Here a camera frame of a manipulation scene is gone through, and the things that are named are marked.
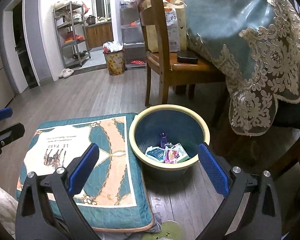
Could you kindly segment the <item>fuzzy white sleeve forearm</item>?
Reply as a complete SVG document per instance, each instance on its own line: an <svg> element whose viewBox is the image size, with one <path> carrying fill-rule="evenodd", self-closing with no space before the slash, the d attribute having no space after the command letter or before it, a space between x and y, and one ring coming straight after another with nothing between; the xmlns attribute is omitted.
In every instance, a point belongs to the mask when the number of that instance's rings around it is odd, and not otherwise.
<svg viewBox="0 0 300 240"><path fill-rule="evenodd" d="M0 223L15 239L15 218L18 202L0 187Z"/></svg>

